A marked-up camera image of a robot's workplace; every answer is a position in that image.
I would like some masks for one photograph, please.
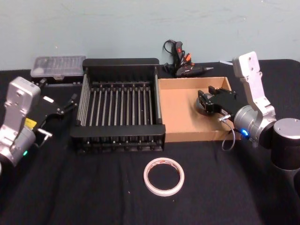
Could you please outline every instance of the tape roll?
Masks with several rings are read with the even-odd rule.
[[[177,172],[179,173],[180,179],[179,179],[178,184],[174,188],[169,189],[169,190],[161,190],[161,189],[158,189],[158,188],[154,187],[150,183],[149,178],[148,178],[149,171],[158,164],[168,164],[170,166],[173,166],[177,170]],[[153,194],[158,195],[158,196],[162,196],[162,197],[167,197],[167,196],[171,196],[171,195],[176,194],[182,188],[182,185],[183,185],[183,182],[184,182],[184,172],[183,172],[183,169],[180,166],[180,164],[177,163],[176,161],[174,161],[173,159],[170,159],[170,158],[156,158],[156,159],[152,160],[151,162],[149,162],[146,165],[145,170],[144,170],[144,182],[145,182],[146,187],[148,188],[148,190],[150,192],[152,192]]]

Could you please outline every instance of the cardboard box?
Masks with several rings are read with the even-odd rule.
[[[223,140],[230,130],[218,122],[221,114],[204,116],[195,109],[198,90],[208,93],[208,86],[231,90],[226,77],[159,79],[159,94],[165,142]]]

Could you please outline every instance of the wire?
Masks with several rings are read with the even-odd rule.
[[[231,151],[233,149],[234,145],[235,145],[235,132],[234,132],[233,128],[226,122],[226,120],[222,120],[221,122],[225,123],[230,128],[231,131],[229,131],[228,134],[230,134],[230,132],[232,132],[232,135],[233,135],[233,141],[232,141],[231,147],[229,149],[224,149],[224,143],[226,141],[226,137],[225,137],[225,139],[222,142],[222,150],[223,151]]]
[[[166,50],[167,53],[169,53],[169,54],[171,54],[171,55],[174,55],[172,52],[168,51],[168,50],[165,48],[165,44],[167,44],[167,43],[175,44],[175,41],[173,41],[173,40],[167,40],[167,41],[165,41],[164,46],[163,46],[163,48]]]

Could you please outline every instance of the black tablecloth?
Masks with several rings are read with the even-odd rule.
[[[263,60],[265,95],[277,119],[300,118],[300,63]],[[227,76],[246,102],[233,68],[220,63],[205,76]],[[29,71],[0,72],[0,123],[8,83]],[[161,77],[170,75],[160,71]],[[80,87],[45,88],[42,94],[63,104]],[[285,173],[270,162],[270,151],[238,141],[232,152],[221,142],[167,143],[163,152],[120,152],[78,156],[68,143],[70,120],[47,126],[54,133],[32,148],[0,192],[0,224],[300,224],[300,200]],[[178,161],[185,182],[176,195],[159,197],[143,182],[143,170],[157,157]],[[176,182],[169,168],[157,168],[152,181]]]

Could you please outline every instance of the gray cable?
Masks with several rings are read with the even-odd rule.
[[[232,135],[233,135],[233,141],[232,141],[231,147],[229,149],[224,149],[224,143],[226,141],[226,137],[225,137],[225,139],[222,142],[222,150],[223,151],[231,151],[233,149],[234,145],[235,145],[235,132],[234,132],[233,128],[226,122],[226,120],[222,120],[221,122],[225,123],[231,129],[231,132],[232,132]]]

